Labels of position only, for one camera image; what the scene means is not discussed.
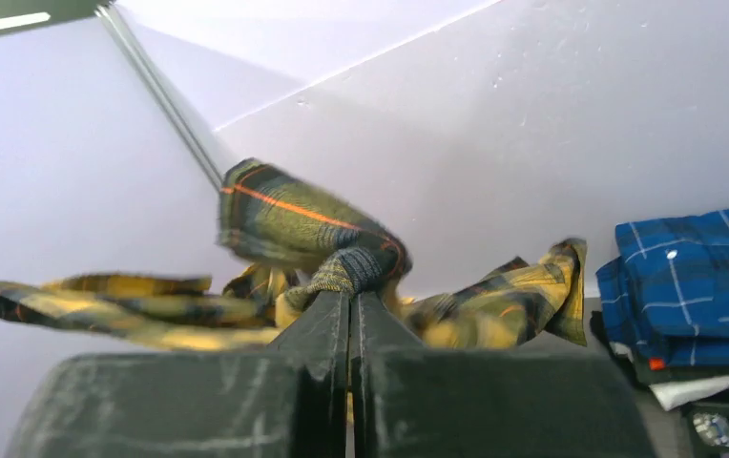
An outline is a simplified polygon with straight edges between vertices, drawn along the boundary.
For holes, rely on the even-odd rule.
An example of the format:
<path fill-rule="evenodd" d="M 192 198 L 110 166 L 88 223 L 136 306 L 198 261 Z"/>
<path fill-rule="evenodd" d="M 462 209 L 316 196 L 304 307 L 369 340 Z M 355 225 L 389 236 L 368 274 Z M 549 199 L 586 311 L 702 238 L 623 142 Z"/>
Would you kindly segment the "yellow plaid flannel shirt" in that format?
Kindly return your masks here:
<path fill-rule="evenodd" d="M 515 258 L 456 292 L 401 298 L 412 260 L 397 236 L 324 189 L 247 158 L 220 188 L 219 244 L 248 265 L 217 294 L 208 277 L 0 281 L 0 319 L 153 348 L 230 350 L 271 343 L 323 292 L 374 292 L 431 347 L 505 349 L 542 332 L 586 342 L 583 239 L 558 242 L 534 264 Z"/>

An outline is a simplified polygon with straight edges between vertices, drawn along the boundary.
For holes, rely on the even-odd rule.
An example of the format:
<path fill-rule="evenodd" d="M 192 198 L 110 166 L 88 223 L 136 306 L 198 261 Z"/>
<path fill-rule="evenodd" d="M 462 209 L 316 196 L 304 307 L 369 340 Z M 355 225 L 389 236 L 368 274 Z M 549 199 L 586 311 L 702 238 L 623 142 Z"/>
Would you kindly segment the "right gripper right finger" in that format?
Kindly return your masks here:
<path fill-rule="evenodd" d="M 631 389 L 592 352 L 425 346 L 373 294 L 350 304 L 359 457 L 652 457 Z"/>

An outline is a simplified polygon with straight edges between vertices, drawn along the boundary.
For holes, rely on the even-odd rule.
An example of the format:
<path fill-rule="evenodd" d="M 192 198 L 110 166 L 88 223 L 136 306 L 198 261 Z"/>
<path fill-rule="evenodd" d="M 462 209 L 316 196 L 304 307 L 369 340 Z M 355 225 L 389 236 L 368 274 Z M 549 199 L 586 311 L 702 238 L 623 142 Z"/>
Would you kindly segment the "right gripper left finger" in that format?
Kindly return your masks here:
<path fill-rule="evenodd" d="M 342 457 L 349 298 L 321 293 L 250 351 L 90 354 L 55 367 L 9 457 Z"/>

